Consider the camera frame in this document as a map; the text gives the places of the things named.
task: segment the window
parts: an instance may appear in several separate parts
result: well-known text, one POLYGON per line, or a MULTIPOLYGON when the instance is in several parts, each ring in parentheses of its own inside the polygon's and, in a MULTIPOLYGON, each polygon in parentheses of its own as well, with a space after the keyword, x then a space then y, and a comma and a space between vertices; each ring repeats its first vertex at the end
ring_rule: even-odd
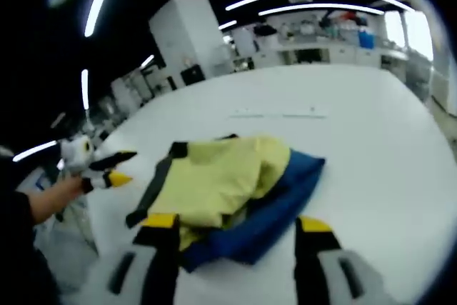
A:
POLYGON ((401 18, 398 11, 389 11, 384 15, 386 22, 387 39, 397 46, 405 47, 405 34, 401 25, 401 18))
POLYGON ((423 12, 405 12, 409 47, 433 61, 433 46, 426 15, 423 12))
POLYGON ((223 39, 224 39, 224 42, 225 42, 226 44, 229 44, 229 43, 231 42, 231 40, 232 40, 232 37, 231 37, 230 35, 225 35, 225 36, 223 37, 223 39))

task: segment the human arm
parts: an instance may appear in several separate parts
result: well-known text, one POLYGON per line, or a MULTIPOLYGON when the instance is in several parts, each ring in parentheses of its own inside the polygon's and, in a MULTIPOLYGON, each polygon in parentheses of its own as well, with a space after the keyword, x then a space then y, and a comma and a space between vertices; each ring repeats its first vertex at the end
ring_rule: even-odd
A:
POLYGON ((82 178, 70 176, 42 192, 27 194, 34 223, 43 223, 83 193, 82 178))

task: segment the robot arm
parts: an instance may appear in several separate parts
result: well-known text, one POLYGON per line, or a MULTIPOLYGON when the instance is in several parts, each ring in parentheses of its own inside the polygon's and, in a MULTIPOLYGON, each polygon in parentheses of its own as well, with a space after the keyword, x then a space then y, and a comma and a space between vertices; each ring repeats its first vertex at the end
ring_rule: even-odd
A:
POLYGON ((134 151, 119 151, 103 159, 97 159, 94 145, 88 136, 80 136, 73 141, 62 140, 61 156, 65 174, 81 175, 83 189, 89 193, 95 188, 119 187, 131 180, 130 176, 113 169, 120 163, 136 155, 134 151))

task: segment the blue container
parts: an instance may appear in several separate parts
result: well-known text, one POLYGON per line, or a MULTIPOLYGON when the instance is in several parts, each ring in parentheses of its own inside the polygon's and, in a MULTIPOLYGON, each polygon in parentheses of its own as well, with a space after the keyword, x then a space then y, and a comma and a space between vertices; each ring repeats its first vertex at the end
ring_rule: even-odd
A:
POLYGON ((369 34, 366 31, 359 31, 358 41, 360 42, 360 47, 374 49, 374 35, 369 34))

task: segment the black ceiling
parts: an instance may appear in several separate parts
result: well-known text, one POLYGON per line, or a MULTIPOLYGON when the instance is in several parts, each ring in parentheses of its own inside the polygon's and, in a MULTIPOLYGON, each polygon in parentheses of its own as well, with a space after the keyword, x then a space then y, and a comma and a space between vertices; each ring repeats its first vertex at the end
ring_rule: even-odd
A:
MULTIPOLYGON (((70 0, 48 9, 46 0, 3 0, 4 58, 0 144, 22 151, 50 139, 51 122, 62 111, 82 115, 80 75, 89 69, 89 98, 105 94, 109 82, 159 55, 148 20, 167 0, 105 0, 95 33, 84 38, 92 0, 70 0)), ((264 0, 226 12, 240 0, 210 0, 219 23, 256 20, 260 10, 287 5, 264 0)), ((373 0, 315 0, 369 5, 373 0)))

